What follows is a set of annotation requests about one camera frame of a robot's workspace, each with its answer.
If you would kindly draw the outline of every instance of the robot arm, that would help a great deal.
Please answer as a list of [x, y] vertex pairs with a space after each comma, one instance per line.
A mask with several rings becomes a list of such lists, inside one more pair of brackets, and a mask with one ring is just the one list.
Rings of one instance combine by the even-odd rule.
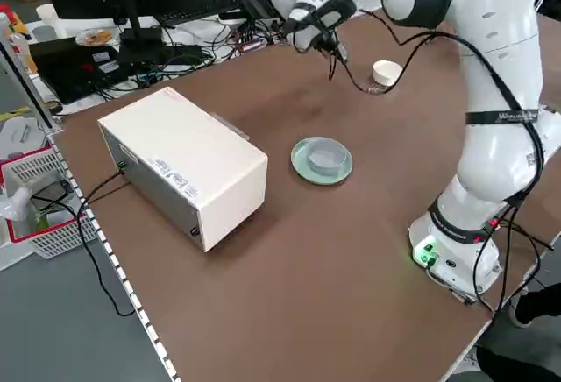
[[[358, 4], [372, 5], [372, 0], [272, 1], [287, 19], [288, 42], [299, 52], [329, 40]], [[458, 174], [410, 226], [409, 238], [419, 265], [473, 299], [472, 276], [478, 293], [484, 293], [501, 272], [492, 240], [479, 254], [489, 223], [536, 176], [536, 151], [525, 126], [536, 128], [544, 161], [561, 146], [561, 115], [539, 104], [543, 75], [534, 0], [381, 1], [397, 25], [434, 29], [446, 20], [460, 38], [479, 49], [522, 107], [513, 112], [481, 60], [459, 48], [468, 104]]]

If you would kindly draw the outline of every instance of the white basket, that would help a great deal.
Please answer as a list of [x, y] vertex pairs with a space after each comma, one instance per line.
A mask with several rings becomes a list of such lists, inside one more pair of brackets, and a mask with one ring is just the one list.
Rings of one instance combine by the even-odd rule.
[[[8, 194], [13, 193], [18, 187], [22, 187], [27, 181], [39, 178], [53, 171], [59, 172], [66, 177], [64, 168], [60, 164], [52, 148], [42, 148], [35, 152], [6, 161], [0, 164], [0, 184], [4, 186]], [[34, 250], [43, 258], [50, 259], [61, 255], [66, 251], [80, 246], [82, 240], [78, 234], [76, 219], [53, 226], [52, 228], [35, 231], [24, 237], [17, 237], [14, 222], [7, 220], [8, 234], [13, 244], [30, 242]], [[80, 216], [82, 233], [87, 242], [97, 238], [91, 221], [84, 214]]]

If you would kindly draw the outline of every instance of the electronic device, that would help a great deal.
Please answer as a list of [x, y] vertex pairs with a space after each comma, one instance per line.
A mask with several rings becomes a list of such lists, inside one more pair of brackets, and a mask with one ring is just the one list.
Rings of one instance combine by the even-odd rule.
[[[339, 48], [334, 31], [364, 1], [376, 0], [272, 0], [299, 53]], [[494, 231], [508, 212], [518, 211], [561, 146], [561, 115], [539, 102], [543, 73], [534, 0], [381, 2], [396, 25], [434, 30], [446, 20], [456, 35], [441, 36], [464, 42], [459, 52], [468, 105], [458, 173], [411, 224], [409, 241], [414, 261], [431, 279], [474, 301], [502, 272]], [[340, 50], [338, 57], [346, 66], [348, 57]]]
[[196, 10], [170, 11], [156, 16], [158, 21], [167, 27], [199, 20], [216, 14], [238, 10], [241, 6], [239, 0], [202, 0]]
[[127, 81], [131, 71], [118, 65], [112, 46], [80, 46], [68, 38], [29, 47], [41, 79], [63, 104]]
[[267, 156], [172, 88], [99, 124], [124, 177], [203, 251], [265, 199]]

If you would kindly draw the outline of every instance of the label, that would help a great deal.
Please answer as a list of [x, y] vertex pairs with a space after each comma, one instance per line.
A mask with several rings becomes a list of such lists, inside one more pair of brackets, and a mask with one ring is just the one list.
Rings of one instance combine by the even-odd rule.
[[187, 199], [194, 202], [199, 195], [199, 191], [195, 186], [181, 173], [175, 171], [169, 163], [160, 158], [152, 158], [148, 163], [153, 167], [154, 171], [177, 192], [184, 195]]
[[107, 62], [106, 64], [102, 64], [98, 66], [98, 68], [101, 69], [104, 73], [108, 74], [118, 70], [119, 64], [117, 63], [116, 60], [113, 60], [111, 62]]
[[137, 156], [135, 156], [134, 154], [132, 154], [132, 152], [126, 148], [124, 145], [119, 144], [119, 148], [121, 149], [121, 151], [126, 155], [126, 157], [128, 157], [129, 159], [131, 159], [134, 163], [138, 164], [138, 158]]
[[110, 56], [107, 52], [94, 53], [93, 58], [95, 62], [105, 62], [110, 60]]

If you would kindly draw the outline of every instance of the desk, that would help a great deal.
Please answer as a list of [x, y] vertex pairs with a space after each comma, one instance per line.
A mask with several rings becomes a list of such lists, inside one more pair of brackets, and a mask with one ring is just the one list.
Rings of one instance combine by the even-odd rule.
[[[561, 25], [540, 23], [544, 96], [559, 103]], [[339, 35], [358, 80], [375, 60], [403, 62], [409, 50], [370, 18], [353, 19]], [[483, 307], [460, 304], [424, 276], [407, 237], [461, 153], [466, 93], [456, 47], [438, 40], [423, 48], [400, 87], [381, 97], [357, 92], [342, 69], [332, 82], [327, 73], [317, 53], [270, 46], [166, 83], [269, 156], [264, 207], [209, 254], [133, 187], [93, 206], [141, 319], [183, 380], [434, 382], [488, 323]], [[114, 172], [97, 118], [154, 90], [74, 115], [54, 137], [83, 192]], [[351, 150], [346, 183], [315, 187], [291, 169], [293, 145], [311, 135]], [[561, 228], [559, 173], [561, 156], [520, 216], [545, 240]], [[509, 290], [533, 259], [527, 241], [513, 245]], [[488, 294], [495, 303], [498, 291], [495, 284]]]

